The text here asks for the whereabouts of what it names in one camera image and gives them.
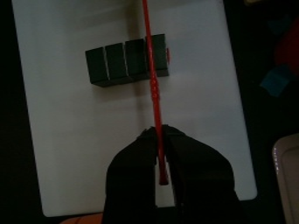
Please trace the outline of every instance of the white board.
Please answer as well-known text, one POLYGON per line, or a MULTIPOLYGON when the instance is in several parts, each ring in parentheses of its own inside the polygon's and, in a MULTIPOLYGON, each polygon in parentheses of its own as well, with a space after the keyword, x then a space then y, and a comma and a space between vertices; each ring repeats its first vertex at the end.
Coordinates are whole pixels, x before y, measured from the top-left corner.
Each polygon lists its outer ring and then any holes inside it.
MULTIPOLYGON (((165 34, 163 123, 231 162, 241 200, 256 197, 239 84, 220 0, 151 0, 165 34)), ((47 216, 103 211, 108 164, 153 126, 148 81, 89 84, 85 51, 145 36, 141 1, 13 0, 41 207, 47 216)), ((156 204, 173 204, 157 186, 156 204)))

